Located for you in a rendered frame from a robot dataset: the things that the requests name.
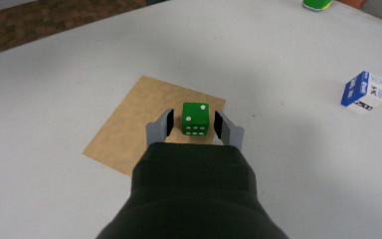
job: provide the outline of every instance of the table surface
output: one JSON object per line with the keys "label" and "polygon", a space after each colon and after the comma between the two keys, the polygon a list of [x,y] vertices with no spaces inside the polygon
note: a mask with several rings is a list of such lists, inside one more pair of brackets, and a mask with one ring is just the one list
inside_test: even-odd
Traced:
{"label": "table surface", "polygon": [[95,238],[130,178],[82,155],[142,76],[227,100],[259,199],[290,238],[382,235],[382,21],[338,2],[175,0],[0,53],[0,237]]}

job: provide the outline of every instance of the green die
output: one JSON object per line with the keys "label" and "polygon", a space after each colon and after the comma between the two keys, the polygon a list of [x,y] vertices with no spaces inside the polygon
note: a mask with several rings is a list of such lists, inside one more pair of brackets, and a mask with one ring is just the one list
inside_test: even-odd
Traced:
{"label": "green die", "polygon": [[206,136],[210,125],[210,108],[205,103],[184,103],[182,132],[185,135]]}

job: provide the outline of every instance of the green object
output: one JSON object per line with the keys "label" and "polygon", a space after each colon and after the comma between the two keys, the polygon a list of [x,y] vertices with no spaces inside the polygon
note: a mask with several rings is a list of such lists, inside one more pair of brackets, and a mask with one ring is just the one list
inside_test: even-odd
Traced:
{"label": "green object", "polygon": [[303,0],[302,6],[312,11],[327,9],[333,0]]}
{"label": "green object", "polygon": [[210,108],[206,103],[184,103],[182,132],[185,135],[206,136],[210,125]]}

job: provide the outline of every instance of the brown paper square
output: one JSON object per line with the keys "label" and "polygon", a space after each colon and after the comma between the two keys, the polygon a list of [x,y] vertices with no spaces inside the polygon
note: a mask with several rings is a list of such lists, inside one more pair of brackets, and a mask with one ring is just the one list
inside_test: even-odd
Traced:
{"label": "brown paper square", "polygon": [[[181,131],[183,103],[207,103],[210,127],[206,136],[188,136]],[[174,109],[174,129],[165,142],[211,144],[215,111],[222,111],[225,100],[141,77],[111,117],[101,127],[83,154],[131,176],[146,147],[146,125]]]}

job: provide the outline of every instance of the brick floor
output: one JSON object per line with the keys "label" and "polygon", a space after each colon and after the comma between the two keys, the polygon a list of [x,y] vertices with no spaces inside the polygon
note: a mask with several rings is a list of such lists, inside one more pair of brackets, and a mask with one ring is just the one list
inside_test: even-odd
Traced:
{"label": "brick floor", "polygon": [[145,6],[145,0],[39,0],[3,9],[0,52]]}

